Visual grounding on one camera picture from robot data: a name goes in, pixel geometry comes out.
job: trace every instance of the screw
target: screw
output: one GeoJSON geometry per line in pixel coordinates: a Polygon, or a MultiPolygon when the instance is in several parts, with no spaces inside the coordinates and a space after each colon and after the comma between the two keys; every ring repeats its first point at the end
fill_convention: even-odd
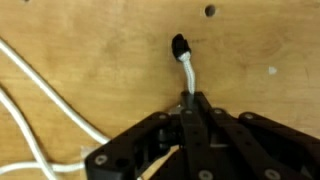
{"type": "Polygon", "coordinates": [[[161,114],[161,115],[159,116],[159,118],[160,118],[160,119],[166,119],[166,118],[167,118],[167,116],[166,116],[166,115],[164,115],[164,114],[161,114]]]}
{"type": "Polygon", "coordinates": [[[94,162],[97,164],[97,165],[102,165],[104,164],[105,162],[108,161],[108,157],[106,155],[99,155],[96,157],[96,159],[94,160],[94,162]]]}
{"type": "Polygon", "coordinates": [[[192,114],[191,110],[186,110],[186,114],[192,114]]]}
{"type": "Polygon", "coordinates": [[[249,113],[244,115],[244,117],[246,117],[247,119],[253,119],[253,115],[249,113]]]}
{"type": "Polygon", "coordinates": [[[200,180],[213,180],[213,175],[208,170],[201,170],[198,175],[200,180]]]}
{"type": "Polygon", "coordinates": [[[274,169],[266,169],[264,175],[270,180],[281,180],[279,172],[274,169]]]}
{"type": "Polygon", "coordinates": [[[221,114],[221,113],[222,113],[222,110],[221,110],[221,109],[215,109],[215,110],[214,110],[214,113],[216,113],[216,114],[221,114]]]}

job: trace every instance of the white wire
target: white wire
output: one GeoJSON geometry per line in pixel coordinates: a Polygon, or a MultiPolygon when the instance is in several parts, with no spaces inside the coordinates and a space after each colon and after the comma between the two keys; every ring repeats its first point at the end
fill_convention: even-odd
{"type": "Polygon", "coordinates": [[[0,88],[0,102],[8,109],[10,114],[14,117],[14,120],[20,127],[28,145],[33,153],[34,158],[36,159],[37,163],[41,167],[44,174],[47,176],[49,180],[56,180],[57,177],[49,164],[47,163],[45,157],[43,156],[40,147],[35,140],[29,125],[27,124],[26,120],[24,119],[23,115],[21,114],[20,110],[17,106],[11,101],[11,99],[7,96],[7,94],[0,88]]]}
{"type": "Polygon", "coordinates": [[[43,79],[37,74],[12,48],[0,39],[0,49],[26,73],[47,95],[58,105],[58,107],[69,116],[81,129],[88,133],[93,139],[101,144],[106,144],[109,138],[87,123],[76,113],[43,79]]]}
{"type": "Polygon", "coordinates": [[[187,76],[188,90],[190,94],[194,94],[196,89],[196,77],[193,71],[192,65],[190,63],[191,53],[185,52],[178,59],[182,62],[184,71],[187,76]]]}
{"type": "MultiPolygon", "coordinates": [[[[58,173],[68,173],[68,172],[74,172],[78,171],[82,168],[84,168],[84,163],[75,163],[75,164],[50,164],[50,167],[53,169],[53,171],[58,173]]],[[[8,173],[10,171],[19,170],[19,169],[40,169],[41,165],[37,162],[30,161],[30,162],[19,162],[19,163],[13,163],[9,165],[5,165],[0,167],[0,175],[8,173]]]]}

